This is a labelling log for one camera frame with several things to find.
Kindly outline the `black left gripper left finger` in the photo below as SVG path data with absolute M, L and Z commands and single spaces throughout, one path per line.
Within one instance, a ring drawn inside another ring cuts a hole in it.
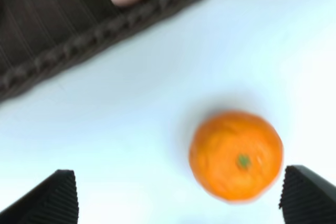
M 73 170 L 57 170 L 1 211 L 3 224 L 77 224 L 79 204 Z

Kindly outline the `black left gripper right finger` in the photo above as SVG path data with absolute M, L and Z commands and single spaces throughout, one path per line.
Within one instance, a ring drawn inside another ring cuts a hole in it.
M 303 165 L 287 166 L 279 209 L 286 224 L 335 224 L 335 185 Z

